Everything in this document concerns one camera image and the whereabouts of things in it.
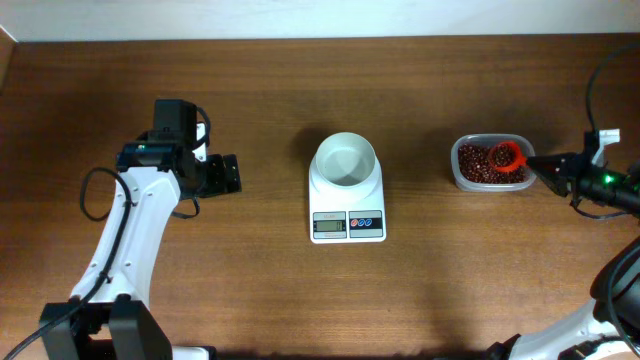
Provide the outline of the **red plastic measuring scoop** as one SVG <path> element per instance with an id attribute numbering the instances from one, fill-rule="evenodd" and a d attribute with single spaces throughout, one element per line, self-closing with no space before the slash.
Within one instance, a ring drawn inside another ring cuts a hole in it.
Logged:
<path id="1" fill-rule="evenodd" d="M 489 165 L 500 173 L 514 172 L 524 166 L 526 160 L 519 145 L 513 141 L 501 142 L 488 153 Z"/>

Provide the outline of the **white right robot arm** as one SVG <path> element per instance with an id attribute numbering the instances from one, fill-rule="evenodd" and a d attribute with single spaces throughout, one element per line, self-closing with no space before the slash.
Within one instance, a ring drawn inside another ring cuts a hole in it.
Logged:
<path id="1" fill-rule="evenodd" d="M 597 155 L 586 151 L 536 156 L 525 161 L 555 194 L 570 198 L 579 209 L 584 199 L 617 211 L 617 216 L 639 216 L 639 171 L 627 174 L 606 169 Z M 590 299 L 550 327 L 516 334 L 488 348 L 485 359 L 603 359 L 620 353 L 639 354 L 639 240 L 634 239 L 611 258 L 594 278 Z"/>

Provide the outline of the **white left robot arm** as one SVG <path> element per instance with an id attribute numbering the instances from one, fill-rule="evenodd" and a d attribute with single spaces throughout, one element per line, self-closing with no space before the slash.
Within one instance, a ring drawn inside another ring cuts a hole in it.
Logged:
<path id="1" fill-rule="evenodd" d="M 236 156 L 134 142 L 118 154 L 113 174 L 112 208 L 89 266 L 68 301 L 48 303 L 42 311 L 48 358 L 215 358 L 212 347 L 170 343 L 149 310 L 150 285 L 178 203 L 240 191 Z"/>

